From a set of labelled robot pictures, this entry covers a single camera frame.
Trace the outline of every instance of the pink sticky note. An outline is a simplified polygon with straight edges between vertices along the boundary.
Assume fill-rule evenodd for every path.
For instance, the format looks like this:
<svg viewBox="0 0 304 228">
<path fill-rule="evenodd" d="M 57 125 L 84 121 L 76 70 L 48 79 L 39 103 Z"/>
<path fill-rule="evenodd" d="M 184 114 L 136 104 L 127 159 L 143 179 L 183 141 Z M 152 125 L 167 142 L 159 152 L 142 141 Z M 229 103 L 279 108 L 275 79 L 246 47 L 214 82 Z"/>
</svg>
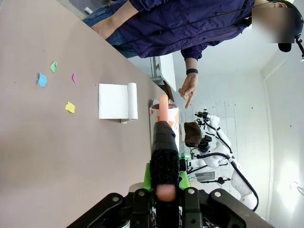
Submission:
<svg viewBox="0 0 304 228">
<path fill-rule="evenodd" d="M 75 73 L 73 73 L 72 79 L 73 79 L 73 82 L 74 82 L 75 84 L 77 84 L 77 76 L 76 76 Z"/>
</svg>

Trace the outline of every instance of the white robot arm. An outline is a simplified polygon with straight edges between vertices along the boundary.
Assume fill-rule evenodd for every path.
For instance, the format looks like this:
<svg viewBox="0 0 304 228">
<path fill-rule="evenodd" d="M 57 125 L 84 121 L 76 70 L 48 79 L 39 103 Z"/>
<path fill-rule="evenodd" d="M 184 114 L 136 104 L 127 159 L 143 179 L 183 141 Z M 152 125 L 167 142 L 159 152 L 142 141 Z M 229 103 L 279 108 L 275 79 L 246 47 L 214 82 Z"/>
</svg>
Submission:
<svg viewBox="0 0 304 228">
<path fill-rule="evenodd" d="M 211 168 L 217 168 L 225 159 L 234 167 L 234 172 L 231 177 L 231 185 L 235 188 L 241 195 L 240 201 L 250 209 L 256 209 L 258 204 L 258 197 L 251 187 L 246 184 L 246 179 L 243 174 L 243 169 L 237 160 L 231 154 L 231 142 L 228 137 L 224 134 L 219 126 L 220 118 L 211 115 L 207 112 L 199 112 L 200 116 L 204 119 L 204 122 L 208 126 L 208 131 L 216 137 L 217 143 L 214 149 L 205 149 L 208 145 L 209 140 L 202 140 L 199 144 L 200 155 L 204 156 L 202 160 Z"/>
</svg>

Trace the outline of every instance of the hand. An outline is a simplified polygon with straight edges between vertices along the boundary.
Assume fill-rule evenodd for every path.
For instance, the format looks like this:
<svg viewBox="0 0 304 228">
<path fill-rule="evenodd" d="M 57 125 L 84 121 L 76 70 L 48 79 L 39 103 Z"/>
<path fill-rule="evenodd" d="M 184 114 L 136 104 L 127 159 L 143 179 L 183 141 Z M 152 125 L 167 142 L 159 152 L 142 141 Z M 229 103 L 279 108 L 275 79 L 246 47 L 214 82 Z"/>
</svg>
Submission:
<svg viewBox="0 0 304 228">
<path fill-rule="evenodd" d="M 188 99 L 185 108 L 187 109 L 194 98 L 199 83 L 199 76 L 196 73 L 188 74 L 182 88 L 179 89 L 180 96 Z"/>
<path fill-rule="evenodd" d="M 107 39 L 117 28 L 115 27 L 112 18 L 109 17 L 93 25 L 92 29 L 102 38 Z"/>
</svg>

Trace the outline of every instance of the white wall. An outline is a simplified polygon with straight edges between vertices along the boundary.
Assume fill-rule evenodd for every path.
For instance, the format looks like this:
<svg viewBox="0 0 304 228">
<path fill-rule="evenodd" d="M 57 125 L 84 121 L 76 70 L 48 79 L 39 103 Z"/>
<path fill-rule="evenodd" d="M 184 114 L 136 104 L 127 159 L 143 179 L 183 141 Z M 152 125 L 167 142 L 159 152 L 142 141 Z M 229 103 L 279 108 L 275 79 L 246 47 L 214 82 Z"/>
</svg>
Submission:
<svg viewBox="0 0 304 228">
<path fill-rule="evenodd" d="M 184 110 L 186 102 L 178 93 L 173 93 L 186 121 L 193 121 L 193 112 L 204 107 L 215 114 L 221 113 L 221 126 L 227 131 L 235 155 L 258 192 L 260 205 L 257 213 L 264 218 L 268 217 L 268 199 L 272 194 L 272 190 L 269 191 L 272 187 L 272 160 L 263 80 L 259 71 L 276 51 L 277 45 L 265 43 L 247 28 L 235 39 L 203 51 L 203 58 L 199 60 L 199 86 L 192 103 L 194 110 L 192 107 Z M 178 89 L 184 82 L 186 68 L 180 52 L 173 53 L 173 59 Z M 133 58 L 131 61 L 149 75 L 150 60 Z M 216 177 L 228 173 L 231 174 L 232 169 L 221 167 Z M 225 188 L 238 196 L 233 188 Z"/>
<path fill-rule="evenodd" d="M 266 218 L 270 181 L 270 144 L 262 77 L 258 70 L 214 72 L 200 80 L 192 113 L 202 111 L 221 117 L 220 126 L 232 142 L 232 151 L 260 198 L 257 213 Z M 221 167 L 217 176 L 231 177 L 233 169 Z M 232 187 L 227 188 L 238 196 Z"/>
<path fill-rule="evenodd" d="M 276 53 L 262 70 L 269 97 L 274 142 L 274 190 L 270 222 L 277 228 L 302 228 L 304 197 L 289 189 L 304 186 L 304 62 L 293 45 Z"/>
</svg>

